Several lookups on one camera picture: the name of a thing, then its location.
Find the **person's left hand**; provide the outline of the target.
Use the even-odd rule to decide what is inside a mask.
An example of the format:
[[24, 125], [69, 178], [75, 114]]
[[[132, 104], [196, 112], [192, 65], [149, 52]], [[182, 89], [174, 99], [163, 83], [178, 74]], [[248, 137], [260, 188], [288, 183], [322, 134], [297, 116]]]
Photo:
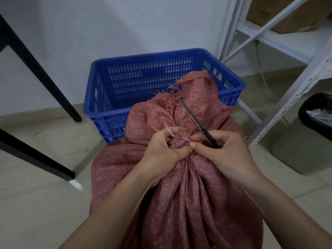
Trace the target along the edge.
[[[169, 127], [172, 133], [178, 131], [187, 132], [185, 127], [172, 126]], [[174, 166], [180, 160], [171, 160], [169, 157], [170, 149], [168, 142], [172, 140], [171, 134], [167, 129], [162, 129], [156, 132], [143, 155], [143, 158], [138, 163], [139, 168], [144, 171], [152, 180], [151, 188], [157, 185], [162, 178], [172, 171]]]

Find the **person's right hand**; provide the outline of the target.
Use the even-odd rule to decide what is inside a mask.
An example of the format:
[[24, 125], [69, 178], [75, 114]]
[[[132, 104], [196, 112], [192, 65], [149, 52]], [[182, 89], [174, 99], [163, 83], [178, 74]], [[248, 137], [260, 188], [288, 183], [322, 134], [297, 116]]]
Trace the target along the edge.
[[[238, 132], [211, 130], [209, 133], [219, 145], [221, 145], [221, 141], [224, 143], [222, 148], [214, 149], [215, 159], [210, 160], [228, 179], [246, 187], [252, 186], [262, 178], [263, 174], [255, 164], [249, 148]], [[205, 138], [201, 133], [198, 133], [192, 135], [190, 140], [203, 144]]]

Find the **white zip tie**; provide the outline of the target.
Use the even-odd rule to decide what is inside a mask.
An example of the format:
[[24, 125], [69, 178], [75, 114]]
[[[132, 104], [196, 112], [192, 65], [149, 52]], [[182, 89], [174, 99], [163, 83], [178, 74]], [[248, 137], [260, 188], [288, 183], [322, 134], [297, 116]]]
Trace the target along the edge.
[[[165, 125], [167, 131], [171, 134], [171, 136], [172, 136], [173, 138], [176, 138], [176, 136], [175, 136], [175, 135], [172, 133], [172, 131], [169, 129], [168, 125], [167, 125], [166, 123], [164, 123], [164, 125]], [[179, 138], [184, 139], [184, 140], [186, 140], [187, 142], [191, 142], [191, 140], [190, 140], [189, 138], [185, 138], [185, 137], [182, 137], [182, 136], [179, 136]]]

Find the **black handled scissors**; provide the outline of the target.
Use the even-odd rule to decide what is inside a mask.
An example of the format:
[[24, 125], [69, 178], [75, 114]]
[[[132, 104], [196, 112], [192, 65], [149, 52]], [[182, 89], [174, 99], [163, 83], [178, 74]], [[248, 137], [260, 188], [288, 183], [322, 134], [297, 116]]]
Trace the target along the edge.
[[188, 106], [185, 104], [185, 102], [182, 99], [180, 99], [180, 98], [177, 98], [177, 100], [185, 108], [185, 110], [187, 111], [187, 113], [191, 117], [192, 121], [195, 123], [195, 125], [197, 126], [197, 128], [200, 130], [200, 132], [202, 133], [202, 135], [204, 136], [204, 138], [206, 139], [206, 141], [209, 143], [209, 145], [212, 148], [214, 148], [214, 149], [222, 148], [222, 146], [223, 146], [224, 143], [221, 141], [220, 142], [221, 145], [219, 145], [218, 142], [210, 135], [210, 133], [208, 132], [208, 130], [206, 130], [201, 125], [201, 123], [197, 120], [197, 118], [194, 116], [194, 114], [188, 108]]

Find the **red woven sack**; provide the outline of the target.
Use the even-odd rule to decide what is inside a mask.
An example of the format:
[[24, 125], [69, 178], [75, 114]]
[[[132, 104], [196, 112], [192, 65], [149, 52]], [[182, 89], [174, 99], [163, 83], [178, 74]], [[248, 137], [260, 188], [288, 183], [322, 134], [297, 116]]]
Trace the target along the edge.
[[[179, 103], [181, 98], [208, 130], [241, 128], [230, 117], [232, 107], [218, 99], [208, 71], [191, 71], [177, 80], [179, 93], [158, 93], [135, 104], [125, 135], [106, 145], [91, 167], [92, 214], [142, 158], [155, 132], [182, 126], [171, 148], [187, 145], [199, 129]], [[228, 180], [208, 159], [193, 152], [148, 191], [129, 227], [122, 248], [127, 249], [261, 249], [263, 218], [246, 193]]]

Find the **person's left forearm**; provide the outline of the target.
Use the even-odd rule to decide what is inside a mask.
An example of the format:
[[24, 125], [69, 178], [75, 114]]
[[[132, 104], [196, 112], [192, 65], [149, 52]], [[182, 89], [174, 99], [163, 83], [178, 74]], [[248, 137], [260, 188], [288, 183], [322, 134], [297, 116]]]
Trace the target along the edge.
[[143, 197], [165, 174], [161, 166], [136, 165], [59, 249], [118, 249]]

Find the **person's right forearm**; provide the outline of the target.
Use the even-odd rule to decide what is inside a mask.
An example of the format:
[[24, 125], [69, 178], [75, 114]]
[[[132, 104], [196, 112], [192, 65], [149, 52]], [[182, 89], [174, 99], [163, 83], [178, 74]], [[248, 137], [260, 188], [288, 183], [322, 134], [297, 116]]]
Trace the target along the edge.
[[282, 249], [332, 249], [332, 235], [262, 173], [236, 181], [259, 207]]

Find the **blue plastic crate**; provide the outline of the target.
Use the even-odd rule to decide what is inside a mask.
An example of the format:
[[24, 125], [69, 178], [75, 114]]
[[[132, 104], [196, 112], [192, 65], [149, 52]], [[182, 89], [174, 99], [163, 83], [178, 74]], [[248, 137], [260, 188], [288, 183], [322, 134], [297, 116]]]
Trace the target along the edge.
[[133, 105], [145, 102], [191, 71], [213, 77], [219, 100], [234, 106], [246, 83], [202, 48], [105, 58], [91, 64], [83, 111], [109, 144], [125, 134]]

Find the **white metal shelf rack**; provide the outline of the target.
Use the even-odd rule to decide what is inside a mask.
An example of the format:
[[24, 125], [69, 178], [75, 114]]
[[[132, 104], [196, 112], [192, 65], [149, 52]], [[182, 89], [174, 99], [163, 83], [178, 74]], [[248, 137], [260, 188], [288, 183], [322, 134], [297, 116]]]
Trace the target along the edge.
[[332, 78], [332, 20], [316, 31], [278, 34], [270, 30], [274, 25], [309, 0], [295, 0], [261, 27], [246, 21], [252, 0], [228, 0], [222, 33], [220, 61], [238, 76], [276, 80], [295, 75], [292, 85], [277, 96], [265, 117], [259, 117], [249, 101], [242, 96], [239, 107], [255, 121], [255, 129], [248, 137], [249, 145], [257, 144], [276, 125], [296, 102], [320, 80]]

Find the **black trash bin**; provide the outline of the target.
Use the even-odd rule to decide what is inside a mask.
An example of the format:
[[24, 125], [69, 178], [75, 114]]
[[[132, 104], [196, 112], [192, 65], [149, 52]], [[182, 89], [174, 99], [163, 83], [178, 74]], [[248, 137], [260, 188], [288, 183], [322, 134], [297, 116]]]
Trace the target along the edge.
[[332, 141], [332, 95], [315, 93], [301, 105], [298, 117], [305, 126]]

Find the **black table frame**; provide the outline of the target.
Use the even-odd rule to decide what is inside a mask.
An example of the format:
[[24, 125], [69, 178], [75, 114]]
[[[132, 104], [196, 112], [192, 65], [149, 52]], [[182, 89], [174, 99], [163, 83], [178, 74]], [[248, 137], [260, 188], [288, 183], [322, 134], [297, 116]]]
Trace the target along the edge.
[[[63, 108], [75, 122], [82, 117], [57, 87], [35, 56], [0, 12], [0, 116]], [[0, 126], [0, 150], [65, 181], [75, 180], [71, 169], [49, 158]]]

